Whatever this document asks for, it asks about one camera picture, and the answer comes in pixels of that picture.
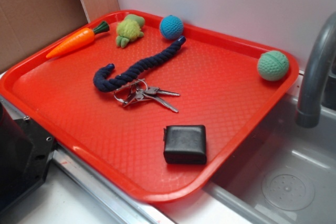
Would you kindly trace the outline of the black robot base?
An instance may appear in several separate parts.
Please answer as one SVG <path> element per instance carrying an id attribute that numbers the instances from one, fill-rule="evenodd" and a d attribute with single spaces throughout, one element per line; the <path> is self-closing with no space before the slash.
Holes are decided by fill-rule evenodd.
<path id="1" fill-rule="evenodd" d="M 30 118 L 12 119 L 1 105 L 1 213 L 46 180 L 55 138 Z"/>

